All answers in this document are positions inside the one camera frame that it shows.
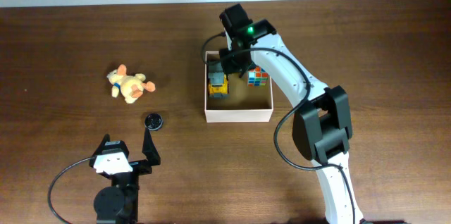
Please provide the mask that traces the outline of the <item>colourful puzzle cube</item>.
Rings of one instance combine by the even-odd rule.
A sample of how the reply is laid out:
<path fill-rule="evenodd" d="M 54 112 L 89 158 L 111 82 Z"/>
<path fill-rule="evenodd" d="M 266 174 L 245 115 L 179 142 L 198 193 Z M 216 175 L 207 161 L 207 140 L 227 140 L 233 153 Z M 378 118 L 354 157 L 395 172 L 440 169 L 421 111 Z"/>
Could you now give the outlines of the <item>colourful puzzle cube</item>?
<path fill-rule="evenodd" d="M 263 87 L 268 79 L 268 73 L 259 66 L 247 72 L 247 85 L 250 87 Z"/>

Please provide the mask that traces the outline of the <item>yellow grey toy dump truck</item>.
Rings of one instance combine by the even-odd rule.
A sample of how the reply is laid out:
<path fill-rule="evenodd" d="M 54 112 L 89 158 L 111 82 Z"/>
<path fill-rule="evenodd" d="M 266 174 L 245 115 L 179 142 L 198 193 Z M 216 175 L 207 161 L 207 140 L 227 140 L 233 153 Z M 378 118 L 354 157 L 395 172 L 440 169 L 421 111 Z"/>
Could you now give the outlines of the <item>yellow grey toy dump truck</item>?
<path fill-rule="evenodd" d="M 228 76 L 219 61 L 210 61 L 207 71 L 209 98 L 220 99 L 229 95 Z"/>

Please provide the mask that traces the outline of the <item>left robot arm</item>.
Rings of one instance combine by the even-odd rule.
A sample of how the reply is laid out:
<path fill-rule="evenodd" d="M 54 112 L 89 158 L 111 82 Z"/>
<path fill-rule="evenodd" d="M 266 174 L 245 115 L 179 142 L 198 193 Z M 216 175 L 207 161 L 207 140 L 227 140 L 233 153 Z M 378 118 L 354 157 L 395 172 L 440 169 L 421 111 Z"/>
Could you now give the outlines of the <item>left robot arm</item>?
<path fill-rule="evenodd" d="M 152 168 L 161 164 L 149 129 L 144 131 L 142 153 L 144 159 L 129 161 L 126 143 L 112 141 L 110 135 L 104 135 L 89 162 L 96 173 L 111 181 L 111 185 L 100 190 L 94 198 L 97 223 L 138 222 L 139 178 L 151 174 Z"/>

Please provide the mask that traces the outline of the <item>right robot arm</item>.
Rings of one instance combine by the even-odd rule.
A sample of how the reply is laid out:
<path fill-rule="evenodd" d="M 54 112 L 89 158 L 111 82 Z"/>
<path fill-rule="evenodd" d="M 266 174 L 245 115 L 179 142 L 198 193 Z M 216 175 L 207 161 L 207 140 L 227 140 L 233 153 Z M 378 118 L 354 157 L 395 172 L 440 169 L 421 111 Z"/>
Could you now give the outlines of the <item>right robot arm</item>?
<path fill-rule="evenodd" d="M 364 223 L 349 171 L 353 131 L 346 91 L 341 86 L 329 87 L 313 76 L 269 21 L 254 22 L 240 4 L 225 9 L 219 19 L 228 39 L 228 52 L 220 60 L 236 62 L 241 70 L 259 66 L 292 104 L 292 110 L 276 126 L 273 141 L 278 142 L 281 126 L 292 118 L 293 142 L 311 166 L 296 164 L 285 154 L 280 157 L 296 169 L 316 173 L 328 223 Z"/>

